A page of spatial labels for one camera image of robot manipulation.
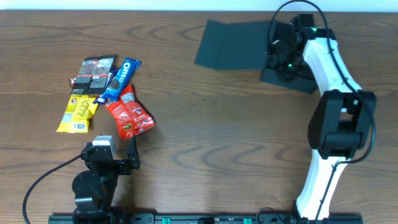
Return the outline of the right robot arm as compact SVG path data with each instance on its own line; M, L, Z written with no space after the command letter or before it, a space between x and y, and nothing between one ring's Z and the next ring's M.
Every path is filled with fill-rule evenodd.
M350 75L333 31L316 27L311 14L289 23L271 20L267 30L262 80L296 91L319 91L320 101L308 125L312 161L302 192L287 223L360 223L359 216L333 216L331 198L344 168L369 154L376 128L376 96Z

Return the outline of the dark green hinged gift box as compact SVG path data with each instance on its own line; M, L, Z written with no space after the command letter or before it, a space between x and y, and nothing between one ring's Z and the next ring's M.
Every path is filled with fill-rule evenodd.
M317 83L309 66L303 61L305 78L281 82L266 68L269 49L275 40L286 41L302 58L299 45L302 37L290 24L269 21L227 24L209 20L206 24L195 64L213 70L259 70L259 80L272 85L311 94Z

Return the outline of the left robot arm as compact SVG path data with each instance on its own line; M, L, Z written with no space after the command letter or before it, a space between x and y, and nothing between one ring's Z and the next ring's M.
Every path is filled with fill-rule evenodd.
M129 216L113 207L112 201L120 175L130 175L140 168L136 138L126 149L127 158L114 160L115 146L112 136L97 136L86 143L81 152L88 170L79 173L72 182L76 209L72 222L81 224L129 223Z

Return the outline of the blue Oreo cookie pack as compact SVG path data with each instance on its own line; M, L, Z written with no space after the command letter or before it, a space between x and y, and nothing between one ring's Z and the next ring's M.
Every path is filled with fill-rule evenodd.
M140 65L141 61L139 60L126 58L121 65L118 74L109 84L109 87L104 94L105 100L110 99L116 101Z

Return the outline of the black snack packet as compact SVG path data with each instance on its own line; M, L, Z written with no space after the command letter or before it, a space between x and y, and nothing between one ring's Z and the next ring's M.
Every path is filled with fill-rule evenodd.
M117 55L102 55L84 59L78 74L70 79L71 94L101 95L115 76Z

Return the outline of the red snack packet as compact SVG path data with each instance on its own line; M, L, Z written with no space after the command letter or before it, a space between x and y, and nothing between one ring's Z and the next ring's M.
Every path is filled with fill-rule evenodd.
M155 126L152 116L137 101L132 85L125 87L117 101L108 99L105 108L114 118L122 140L128 140Z

